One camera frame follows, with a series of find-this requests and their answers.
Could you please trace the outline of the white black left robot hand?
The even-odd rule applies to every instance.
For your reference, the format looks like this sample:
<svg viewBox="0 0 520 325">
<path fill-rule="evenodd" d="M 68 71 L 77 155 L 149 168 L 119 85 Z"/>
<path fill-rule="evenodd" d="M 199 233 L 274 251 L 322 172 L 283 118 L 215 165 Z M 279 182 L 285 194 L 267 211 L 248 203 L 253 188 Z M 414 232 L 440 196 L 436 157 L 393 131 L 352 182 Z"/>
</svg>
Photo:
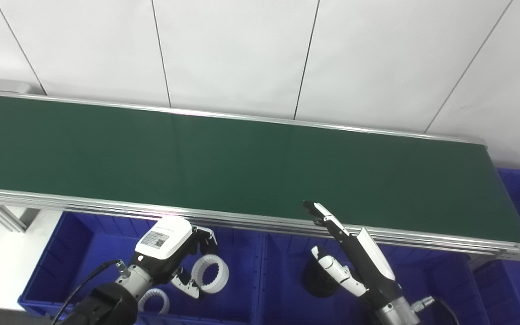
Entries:
<svg viewBox="0 0 520 325">
<path fill-rule="evenodd" d="M 218 257 L 218 242 L 210 228 L 183 217 L 160 219 L 139 239 L 130 260 L 131 276 L 145 282 L 140 293 L 172 283 L 186 295 L 202 300 L 223 289 L 229 272 Z"/>
</svg>

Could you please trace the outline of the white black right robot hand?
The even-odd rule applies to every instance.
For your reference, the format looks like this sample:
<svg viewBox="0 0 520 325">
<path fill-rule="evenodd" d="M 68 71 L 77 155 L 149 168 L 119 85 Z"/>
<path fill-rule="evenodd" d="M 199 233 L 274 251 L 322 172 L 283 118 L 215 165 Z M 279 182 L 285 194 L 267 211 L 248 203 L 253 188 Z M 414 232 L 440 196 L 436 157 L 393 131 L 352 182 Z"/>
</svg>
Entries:
<svg viewBox="0 0 520 325">
<path fill-rule="evenodd" d="M 336 239 L 353 266 L 351 271 L 323 247 L 315 246 L 311 253 L 318 271 L 324 272 L 334 283 L 356 297 L 363 298 L 374 312 L 389 313 L 396 310 L 402 304 L 402 289 L 390 264 L 367 229 L 361 228 L 357 235 L 353 235 L 322 204 L 303 201 L 302 205 L 314 217 L 314 224 L 325 227 Z"/>
</svg>

